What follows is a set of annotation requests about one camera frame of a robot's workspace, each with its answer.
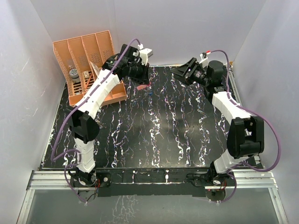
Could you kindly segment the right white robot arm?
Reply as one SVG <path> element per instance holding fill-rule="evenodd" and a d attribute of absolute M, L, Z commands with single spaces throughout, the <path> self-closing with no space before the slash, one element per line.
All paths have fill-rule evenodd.
<path fill-rule="evenodd" d="M 202 85 L 205 97 L 229 123 L 227 149 L 211 163 L 203 176 L 206 182 L 219 185 L 234 166 L 264 151 L 264 120 L 238 107 L 223 85 L 223 76 L 228 74 L 228 69 L 222 62 L 206 59 L 198 62 L 192 58 L 171 72 L 185 85 Z"/>

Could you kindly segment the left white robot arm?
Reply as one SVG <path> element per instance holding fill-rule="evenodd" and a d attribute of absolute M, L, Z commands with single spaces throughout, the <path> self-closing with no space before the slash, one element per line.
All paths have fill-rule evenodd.
<path fill-rule="evenodd" d="M 149 58 L 153 50 L 139 44 L 136 48 L 123 44 L 120 53 L 109 57 L 102 65 L 97 79 L 70 113 L 68 124 L 78 152 L 78 165 L 73 179 L 85 186 L 96 182 L 94 140 L 100 127 L 96 114 L 105 98 L 123 78 L 129 77 L 139 85 L 149 85 Z"/>

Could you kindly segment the white packaged card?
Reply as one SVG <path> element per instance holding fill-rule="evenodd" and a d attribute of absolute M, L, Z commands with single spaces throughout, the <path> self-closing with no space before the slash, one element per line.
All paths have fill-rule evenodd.
<path fill-rule="evenodd" d="M 100 73 L 100 68 L 96 64 L 94 64 L 92 61 L 90 61 L 90 64 L 91 64 L 91 66 L 93 68 L 94 74 L 96 76 L 98 76 L 99 73 Z"/>

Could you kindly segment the small white beige box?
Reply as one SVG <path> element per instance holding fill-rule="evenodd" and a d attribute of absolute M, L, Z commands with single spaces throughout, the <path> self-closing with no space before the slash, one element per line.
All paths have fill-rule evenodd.
<path fill-rule="evenodd" d="M 89 78 L 90 77 L 89 71 L 87 71 L 87 70 L 84 71 L 83 74 L 84 74 L 85 78 Z"/>

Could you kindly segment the orange perforated file organizer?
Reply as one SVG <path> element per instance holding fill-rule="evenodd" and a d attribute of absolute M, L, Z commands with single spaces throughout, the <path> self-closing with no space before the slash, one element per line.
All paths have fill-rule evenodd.
<path fill-rule="evenodd" d="M 114 55 L 114 46 L 107 30 L 53 42 L 53 51 L 67 83 L 69 105 L 74 106 L 97 79 L 90 61 L 101 69 L 104 62 Z M 79 83 L 72 82 L 69 66 L 77 69 Z M 89 78 L 84 77 L 86 70 L 89 71 Z"/>

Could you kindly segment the grey round canister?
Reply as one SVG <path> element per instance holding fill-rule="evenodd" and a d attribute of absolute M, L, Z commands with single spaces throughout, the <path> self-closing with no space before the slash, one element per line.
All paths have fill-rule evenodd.
<path fill-rule="evenodd" d="M 79 78 L 79 74 L 76 68 L 69 66 L 69 75 L 70 78 L 72 80 L 73 83 L 79 83 L 80 82 L 80 78 Z"/>

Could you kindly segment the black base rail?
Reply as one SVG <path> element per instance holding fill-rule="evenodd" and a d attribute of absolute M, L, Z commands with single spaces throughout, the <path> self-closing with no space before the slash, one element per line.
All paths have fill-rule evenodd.
<path fill-rule="evenodd" d="M 224 198 L 225 189 L 234 187 L 232 177 L 217 174 L 214 168 L 95 168 L 84 173 L 78 168 L 67 172 L 71 186 L 94 190 L 97 197 L 192 195 Z"/>

